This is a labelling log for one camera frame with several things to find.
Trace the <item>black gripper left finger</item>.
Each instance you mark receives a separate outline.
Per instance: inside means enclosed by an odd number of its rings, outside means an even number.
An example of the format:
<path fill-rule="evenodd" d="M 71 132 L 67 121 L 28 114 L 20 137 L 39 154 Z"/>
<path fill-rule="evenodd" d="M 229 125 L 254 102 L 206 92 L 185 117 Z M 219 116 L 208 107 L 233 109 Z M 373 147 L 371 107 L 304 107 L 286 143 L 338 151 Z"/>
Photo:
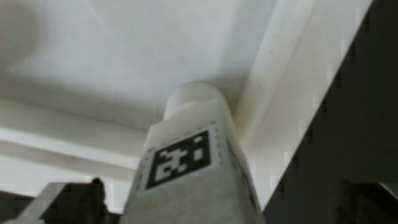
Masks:
<path fill-rule="evenodd" d="M 0 191 L 0 224 L 119 224 L 105 198 L 99 178 L 50 183 L 36 197 Z"/>

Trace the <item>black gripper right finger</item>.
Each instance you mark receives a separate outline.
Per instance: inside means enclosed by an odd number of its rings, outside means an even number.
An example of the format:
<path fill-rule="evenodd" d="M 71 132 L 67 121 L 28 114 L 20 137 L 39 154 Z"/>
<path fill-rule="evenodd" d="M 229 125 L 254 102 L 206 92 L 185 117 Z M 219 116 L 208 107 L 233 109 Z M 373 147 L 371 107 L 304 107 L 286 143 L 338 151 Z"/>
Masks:
<path fill-rule="evenodd" d="M 398 183 L 341 182 L 336 224 L 398 224 Z"/>

